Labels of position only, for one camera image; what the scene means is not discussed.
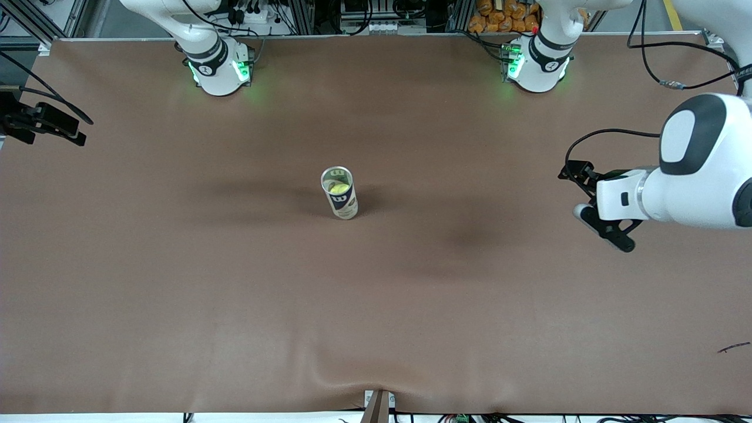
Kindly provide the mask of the white navy tennis ball can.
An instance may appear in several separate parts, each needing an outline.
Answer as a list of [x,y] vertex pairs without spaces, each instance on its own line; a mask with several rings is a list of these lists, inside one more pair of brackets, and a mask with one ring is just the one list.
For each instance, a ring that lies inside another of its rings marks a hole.
[[[355,195],[354,177],[349,169],[343,166],[330,167],[325,169],[320,179],[321,187],[325,195],[327,195],[328,203],[333,210],[333,214],[343,220],[349,220],[355,217],[359,211],[359,203],[357,196]],[[339,182],[349,184],[349,191],[343,196],[330,195],[328,187],[334,180],[339,180]]]

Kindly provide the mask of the orange bag pile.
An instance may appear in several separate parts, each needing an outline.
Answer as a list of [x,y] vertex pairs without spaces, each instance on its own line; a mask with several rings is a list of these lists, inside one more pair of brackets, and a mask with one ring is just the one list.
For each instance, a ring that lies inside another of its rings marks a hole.
[[474,6],[470,33],[535,33],[543,17],[535,0],[475,0]]

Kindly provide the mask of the white power strip black plugs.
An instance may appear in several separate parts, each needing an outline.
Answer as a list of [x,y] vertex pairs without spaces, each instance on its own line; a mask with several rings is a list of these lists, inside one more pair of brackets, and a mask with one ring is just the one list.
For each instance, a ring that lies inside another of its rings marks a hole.
[[233,25],[265,25],[279,24],[281,22],[280,13],[274,5],[268,2],[246,2],[245,4],[237,3],[229,6],[228,19]]

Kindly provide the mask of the brown table mat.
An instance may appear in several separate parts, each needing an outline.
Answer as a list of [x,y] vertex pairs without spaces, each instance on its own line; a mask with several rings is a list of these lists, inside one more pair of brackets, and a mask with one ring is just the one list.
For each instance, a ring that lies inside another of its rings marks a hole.
[[432,414],[752,414],[752,232],[647,222],[622,253],[557,179],[575,139],[689,98],[623,35],[580,38],[541,95],[462,36],[272,39],[223,98],[170,41],[59,41],[34,71],[94,125],[0,150],[0,414],[374,388]]

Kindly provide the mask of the slanted aluminium frame strut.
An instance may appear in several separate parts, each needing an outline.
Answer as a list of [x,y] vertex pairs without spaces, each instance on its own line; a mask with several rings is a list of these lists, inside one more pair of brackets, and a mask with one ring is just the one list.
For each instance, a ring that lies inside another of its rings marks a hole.
[[26,33],[45,43],[75,37],[92,0],[0,0],[5,12]]

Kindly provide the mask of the aluminium frame post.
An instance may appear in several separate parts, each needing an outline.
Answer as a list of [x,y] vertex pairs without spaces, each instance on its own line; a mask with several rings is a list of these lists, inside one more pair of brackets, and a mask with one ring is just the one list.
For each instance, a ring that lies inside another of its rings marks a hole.
[[288,0],[298,36],[314,34],[315,0]]
[[446,32],[467,30],[470,19],[476,11],[475,2],[476,0],[448,0],[449,14],[445,26]]

